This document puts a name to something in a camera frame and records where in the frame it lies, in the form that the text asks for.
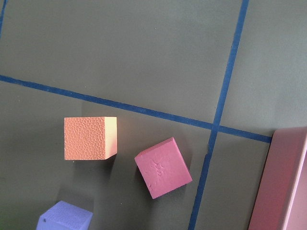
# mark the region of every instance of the pink foam block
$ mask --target pink foam block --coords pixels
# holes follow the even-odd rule
[[[275,131],[249,230],[307,229],[307,127]]]
[[[174,138],[140,152],[135,162],[153,199],[192,181]]]
[[[105,160],[117,153],[116,117],[64,118],[66,160]]]

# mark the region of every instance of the blue painter's tape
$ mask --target blue painter's tape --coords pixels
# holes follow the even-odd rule
[[[7,3],[8,3],[8,0],[4,0],[3,1],[3,6],[2,6],[2,10],[1,10],[1,15],[0,15],[0,38],[1,38],[1,32],[2,32],[4,12],[5,12],[5,7],[6,7]]]
[[[231,134],[231,135],[235,135],[235,136],[239,136],[243,138],[249,138],[252,140],[258,140],[258,141],[262,141],[266,143],[271,143],[272,141],[272,137],[268,137],[268,136],[256,134],[256,133],[251,133],[251,132],[247,132],[247,131],[243,131],[243,130],[239,130],[235,128],[229,128],[225,126],[220,126],[219,132],[227,133],[227,134]]]
[[[242,0],[239,17],[238,17],[238,21],[236,24],[236,31],[235,31],[234,39],[232,42],[232,46],[231,46],[231,50],[230,50],[230,54],[228,58],[228,63],[227,63],[226,71],[225,71],[225,76],[224,76],[224,80],[223,80],[223,84],[221,88],[221,93],[220,93],[219,101],[216,107],[213,126],[211,130],[210,138],[209,138],[208,153],[205,156],[204,163],[202,166],[201,177],[200,177],[199,185],[198,185],[195,200],[194,200],[194,206],[193,206],[193,210],[191,213],[188,230],[195,229],[198,212],[199,212],[200,205],[201,205],[203,190],[205,188],[205,184],[206,184],[206,180],[208,176],[210,160],[212,157],[212,153],[213,153],[213,149],[214,149],[214,145],[215,145],[215,141],[217,137],[217,132],[219,131],[219,126],[220,126],[220,122],[222,119],[222,113],[223,113],[223,109],[224,109],[224,105],[226,101],[226,96],[227,96],[227,92],[229,88],[232,71],[234,69],[234,65],[236,61],[236,54],[237,54],[237,50],[238,50],[239,43],[240,43],[240,38],[241,38],[242,30],[243,30],[243,25],[244,25],[244,20],[245,20],[247,9],[248,9],[248,0]]]
[[[59,94],[59,95],[67,96],[67,97],[72,97],[72,98],[76,98],[76,99],[80,99],[80,100],[84,100],[88,102],[103,104],[103,105],[107,105],[107,106],[118,108],[118,109],[136,112],[139,114],[154,116],[154,117],[158,117],[158,118],[162,118],[162,119],[166,119],[170,121],[175,121],[175,122],[179,122],[179,123],[183,123],[183,124],[187,124],[191,126],[196,126],[196,127],[206,128],[206,129],[212,128],[212,124],[208,122],[199,121],[199,120],[195,120],[195,119],[191,119],[191,118],[187,118],[183,116],[178,116],[178,115],[173,115],[173,114],[167,114],[167,113],[159,112],[156,110],[146,109],[146,108],[138,107],[135,105],[125,104],[125,103],[120,103],[120,102],[115,102],[115,101],[111,101],[111,100],[107,100],[107,99],[103,99],[99,97],[93,97],[90,95],[81,94],[81,93],[64,90],[64,89],[59,89],[55,87],[50,87],[47,85],[42,85],[42,84],[38,84],[34,82],[18,80],[18,79],[6,77],[3,75],[0,75],[0,81],[22,85],[28,88],[51,92],[51,93],[55,93],[55,94]]]

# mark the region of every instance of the gray table surface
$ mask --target gray table surface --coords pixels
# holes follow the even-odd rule
[[[0,75],[213,122],[239,0],[13,1]],[[251,0],[221,125],[306,126],[307,2]],[[0,229],[58,200],[90,230],[186,230],[210,130],[0,81]],[[116,116],[118,154],[65,161],[64,117]],[[152,200],[134,157],[175,137],[193,182]],[[269,143],[218,133],[197,230],[246,230]]]

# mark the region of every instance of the cube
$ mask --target cube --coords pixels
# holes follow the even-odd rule
[[[248,230],[307,227],[307,127],[274,132]]]
[[[116,117],[64,118],[65,160],[105,160],[117,153]]]
[[[140,152],[135,162],[153,199],[192,181],[174,138]]]
[[[87,230],[92,212],[59,201],[40,216],[36,230]]]

